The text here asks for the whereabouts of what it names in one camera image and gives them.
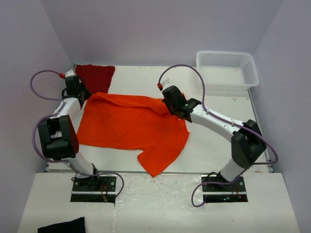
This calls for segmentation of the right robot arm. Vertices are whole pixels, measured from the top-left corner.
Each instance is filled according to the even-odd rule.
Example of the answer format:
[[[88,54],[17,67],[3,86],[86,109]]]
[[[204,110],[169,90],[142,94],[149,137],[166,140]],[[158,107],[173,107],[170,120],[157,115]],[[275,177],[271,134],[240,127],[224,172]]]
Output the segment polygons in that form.
[[[219,117],[210,109],[205,109],[202,102],[196,99],[187,100],[181,91],[174,85],[158,84],[162,91],[162,100],[169,112],[179,119],[204,126],[225,138],[231,144],[231,159],[216,175],[217,185],[221,190],[229,190],[236,178],[248,170],[266,150],[267,145],[262,140],[258,124],[253,120],[242,122],[241,125]]]

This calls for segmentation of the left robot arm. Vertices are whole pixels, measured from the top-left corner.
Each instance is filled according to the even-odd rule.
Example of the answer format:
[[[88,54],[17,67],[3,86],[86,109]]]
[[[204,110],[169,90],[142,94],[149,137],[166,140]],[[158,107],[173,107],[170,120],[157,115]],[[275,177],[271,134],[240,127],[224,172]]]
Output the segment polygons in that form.
[[[101,185],[96,167],[80,152],[79,141],[72,120],[91,97],[84,80],[78,75],[65,77],[65,92],[55,112],[40,120],[37,129],[43,157],[53,163],[63,163],[74,173],[74,182],[91,191]]]

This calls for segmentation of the orange t shirt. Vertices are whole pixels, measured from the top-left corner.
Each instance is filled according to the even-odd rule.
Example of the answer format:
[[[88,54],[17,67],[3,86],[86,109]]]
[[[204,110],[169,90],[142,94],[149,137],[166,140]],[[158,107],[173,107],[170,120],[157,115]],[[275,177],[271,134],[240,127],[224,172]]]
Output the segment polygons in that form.
[[[178,158],[189,134],[161,99],[98,92],[86,102],[77,137],[87,146],[141,150],[139,163],[155,177]]]

